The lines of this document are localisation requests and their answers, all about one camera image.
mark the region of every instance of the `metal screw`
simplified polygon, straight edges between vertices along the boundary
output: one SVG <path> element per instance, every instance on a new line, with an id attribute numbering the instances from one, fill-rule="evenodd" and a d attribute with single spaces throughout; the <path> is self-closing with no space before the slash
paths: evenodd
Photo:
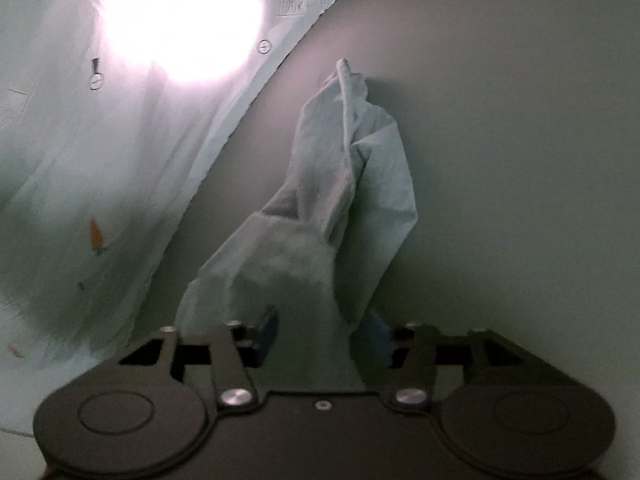
<path id="1" fill-rule="evenodd" d="M 319 412 L 328 412 L 334 405 L 330 400 L 318 400 L 314 406 Z"/>
<path id="2" fill-rule="evenodd" d="M 101 73 L 94 74 L 91 78 L 91 90 L 99 90 L 104 83 L 104 76 Z"/>
<path id="3" fill-rule="evenodd" d="M 396 392 L 396 400 L 400 404 L 408 404 L 410 406 L 417 406 L 426 402 L 429 398 L 427 392 L 420 388 L 404 388 Z"/>
<path id="4" fill-rule="evenodd" d="M 254 396 L 244 388 L 231 388 L 220 394 L 220 400 L 227 406 L 244 406 L 254 400 Z"/>
<path id="5" fill-rule="evenodd" d="M 270 50 L 271 50 L 271 41 L 262 40 L 260 43 L 258 43 L 258 52 L 260 52 L 260 54 L 267 54 Z"/>

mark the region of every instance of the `round pad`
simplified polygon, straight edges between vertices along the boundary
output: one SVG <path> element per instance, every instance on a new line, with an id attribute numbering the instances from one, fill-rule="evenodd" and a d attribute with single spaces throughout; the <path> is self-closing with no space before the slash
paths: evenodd
<path id="1" fill-rule="evenodd" d="M 33 433 L 70 472 L 144 476 L 187 449 L 206 420 L 197 394 L 177 382 L 68 386 L 40 405 Z"/>
<path id="2" fill-rule="evenodd" d="M 581 386 L 459 388 L 442 404 L 442 426 L 490 470 L 544 476 L 584 469 L 610 446 L 609 405 Z"/>
<path id="3" fill-rule="evenodd" d="M 532 435 L 553 433 L 569 422 L 562 400 L 540 392 L 504 396 L 495 403 L 495 416 L 507 430 Z"/>
<path id="4" fill-rule="evenodd" d="M 123 434 L 139 430 L 154 415 L 154 404 L 139 394 L 109 392 L 86 400 L 78 418 L 88 430 L 103 434 Z"/>

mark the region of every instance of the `bright light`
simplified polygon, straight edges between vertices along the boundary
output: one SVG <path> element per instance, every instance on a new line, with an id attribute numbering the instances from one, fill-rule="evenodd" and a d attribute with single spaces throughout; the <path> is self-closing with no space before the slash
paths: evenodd
<path id="1" fill-rule="evenodd" d="M 129 62 L 157 62 L 177 82 L 217 79 L 245 63 L 260 0 L 105 0 L 106 36 Z"/>

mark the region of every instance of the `white fabric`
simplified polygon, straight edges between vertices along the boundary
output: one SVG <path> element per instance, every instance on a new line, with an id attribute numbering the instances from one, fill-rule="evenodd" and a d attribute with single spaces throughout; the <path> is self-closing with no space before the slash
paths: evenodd
<path id="1" fill-rule="evenodd" d="M 0 428 L 6 430 L 30 433 L 44 396 L 128 339 L 210 165 L 333 0 L 260 0 L 260 32 L 244 65 L 192 84 L 174 81 L 157 60 L 135 64 L 131 52 L 114 48 L 104 27 L 106 1 L 0 0 Z M 127 2 L 125 14 L 144 1 Z M 243 4 L 229 0 L 212 10 L 234 23 Z M 150 21 L 143 16 L 135 26 L 146 30 Z M 219 32 L 226 41 L 226 31 Z M 269 41 L 262 48 L 268 53 L 258 51 L 260 40 Z M 97 91 L 90 89 L 94 58 L 104 78 Z M 92 219 L 100 235 L 90 237 Z"/>
<path id="2" fill-rule="evenodd" d="M 180 302 L 176 324 L 187 335 L 277 309 L 279 336 L 254 373 L 261 388 L 362 386 L 348 336 L 417 221 L 398 126 L 366 98 L 363 76 L 339 61 L 303 107 L 282 188 L 200 269 Z"/>

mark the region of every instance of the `light blue towel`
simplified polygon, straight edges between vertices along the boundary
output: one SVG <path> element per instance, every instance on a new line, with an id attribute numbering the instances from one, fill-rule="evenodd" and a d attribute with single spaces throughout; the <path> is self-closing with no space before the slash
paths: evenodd
<path id="1" fill-rule="evenodd" d="M 302 109 L 286 180 L 200 269 L 176 319 L 184 335 L 273 305 L 280 333 L 260 389 L 361 388 L 348 339 L 417 221 L 396 122 L 337 63 Z"/>

